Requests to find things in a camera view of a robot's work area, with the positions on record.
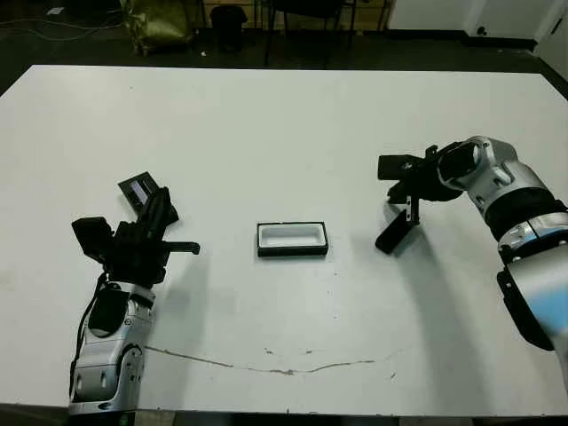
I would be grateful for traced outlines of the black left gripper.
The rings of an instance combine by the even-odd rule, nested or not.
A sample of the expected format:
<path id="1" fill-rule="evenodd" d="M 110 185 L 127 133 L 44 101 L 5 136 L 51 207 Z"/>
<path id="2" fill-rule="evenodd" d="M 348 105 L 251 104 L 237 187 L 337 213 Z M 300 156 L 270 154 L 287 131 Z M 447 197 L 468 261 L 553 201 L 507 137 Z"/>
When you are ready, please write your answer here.
<path id="1" fill-rule="evenodd" d="M 165 241 L 166 229 L 174 222 L 169 188 L 151 193 L 139 222 L 122 221 L 111 237 L 103 268 L 110 280 L 135 285 L 156 285 L 164 281 L 171 253 L 199 255 L 194 241 Z"/>

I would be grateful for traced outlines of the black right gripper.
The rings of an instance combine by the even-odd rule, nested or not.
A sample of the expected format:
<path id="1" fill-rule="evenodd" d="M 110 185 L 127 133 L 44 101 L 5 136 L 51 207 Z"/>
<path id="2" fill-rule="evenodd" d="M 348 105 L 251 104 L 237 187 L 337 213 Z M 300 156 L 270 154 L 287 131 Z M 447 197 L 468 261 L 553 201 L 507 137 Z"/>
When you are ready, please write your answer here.
<path id="1" fill-rule="evenodd" d="M 409 224 L 419 223 L 419 200 L 451 201 L 458 198 L 461 190 L 445 185 L 438 175 L 438 164 L 444 154 L 448 154 L 457 145 L 449 145 L 441 150 L 437 146 L 426 149 L 425 157 L 407 155 L 402 169 L 405 172 L 403 180 L 399 180 L 387 192 L 389 213 L 396 217 L 405 214 Z"/>

